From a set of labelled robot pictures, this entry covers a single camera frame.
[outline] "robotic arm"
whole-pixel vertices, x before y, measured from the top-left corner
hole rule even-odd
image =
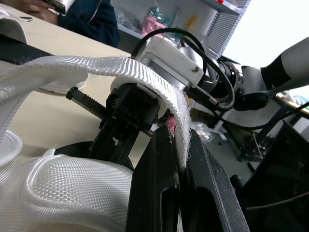
[[[218,62],[218,66],[234,88],[234,109],[258,110],[279,92],[309,85],[309,37],[260,69],[232,62]],[[225,86],[211,68],[201,87],[215,98],[223,98],[227,94]]]

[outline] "black plastic part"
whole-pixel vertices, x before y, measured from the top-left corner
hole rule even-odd
[[[133,172],[126,232],[249,232],[233,187],[193,130],[180,201],[174,139],[160,127]]]
[[[72,100],[101,120],[107,121],[112,115],[111,110],[106,109],[103,105],[79,91],[78,87],[72,87],[68,91],[66,98]]]
[[[236,97],[234,109],[237,111],[259,110],[264,108],[272,96],[267,92],[251,93]]]
[[[111,118],[96,136],[86,157],[124,165],[138,134],[138,130]]]
[[[225,170],[192,130],[191,157],[180,179],[185,232],[248,232]]]
[[[124,84],[114,89],[106,106],[114,111],[113,116],[140,131],[150,130],[160,109],[157,99],[152,99],[136,84]]]
[[[80,142],[75,144],[70,144],[67,146],[60,147],[56,149],[55,155],[64,154],[71,157],[78,157],[78,158],[86,158],[87,151],[92,144],[92,141],[89,142]],[[127,157],[126,162],[124,163],[124,166],[134,170],[133,164],[129,157]]]
[[[179,183],[174,144],[167,126],[154,132],[133,172],[126,232],[176,232]]]
[[[219,102],[217,102],[217,104],[213,104],[210,101],[211,95],[200,87],[189,88],[189,90],[187,91],[187,95],[189,98],[194,99],[197,103],[203,105],[210,110],[217,110],[218,108]]]
[[[0,61],[21,65],[46,56],[52,54],[0,34]]]
[[[272,89],[272,86],[282,86],[291,79],[284,69],[281,55],[268,66],[261,68],[261,74],[267,90]]]

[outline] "pink fabric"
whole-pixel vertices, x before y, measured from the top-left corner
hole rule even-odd
[[[175,137],[175,126],[176,126],[177,122],[176,119],[174,117],[169,117],[168,120],[166,120],[165,125],[169,126],[169,130],[172,134],[173,137]]]
[[[166,25],[159,23],[156,18],[151,17],[151,16],[147,16],[145,18],[145,21],[143,23],[143,27],[142,27],[142,35],[147,35],[150,32],[154,31],[154,30],[158,30],[161,28],[167,28]]]

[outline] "white shelf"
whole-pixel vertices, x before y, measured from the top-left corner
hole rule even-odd
[[[129,34],[129,35],[132,35],[132,36],[134,36],[134,37],[136,37],[136,38],[138,38],[138,39],[141,39],[141,38],[144,37],[143,35],[141,35],[141,34],[135,32],[135,31],[132,31],[132,30],[130,30],[129,28],[126,28],[126,27],[123,26],[123,25],[118,25],[118,29],[119,29],[120,31],[123,31],[123,32],[125,32],[125,33],[127,33],[127,34]]]
[[[218,0],[202,0],[202,1],[205,2],[207,5],[209,5],[211,8],[221,13],[239,15],[242,12],[241,8],[234,6],[233,4],[227,2],[226,0],[224,0],[223,3],[220,3],[220,1]]]

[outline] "crumpled white fabric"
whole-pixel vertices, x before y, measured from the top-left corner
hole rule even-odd
[[[19,167],[0,194],[0,231],[123,232],[132,171],[54,152]]]
[[[84,72],[127,78],[151,89],[175,115],[175,131],[179,168],[184,171],[190,141],[189,113],[184,96],[147,66],[122,57],[43,57],[0,74],[0,107],[21,98],[57,79],[74,86],[83,81]]]

